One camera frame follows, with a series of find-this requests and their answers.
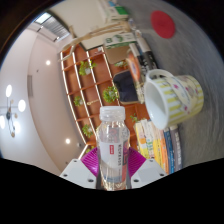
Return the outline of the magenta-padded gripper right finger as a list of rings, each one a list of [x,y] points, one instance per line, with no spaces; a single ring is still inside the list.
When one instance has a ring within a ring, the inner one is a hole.
[[[166,176],[166,172],[155,159],[146,159],[133,148],[129,148],[128,188],[136,189],[146,186]]]

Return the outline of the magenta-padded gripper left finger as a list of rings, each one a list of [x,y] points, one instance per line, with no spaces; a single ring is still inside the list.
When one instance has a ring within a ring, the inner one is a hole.
[[[81,159],[72,159],[60,177],[78,186],[95,189],[99,174],[97,149],[94,148]]]

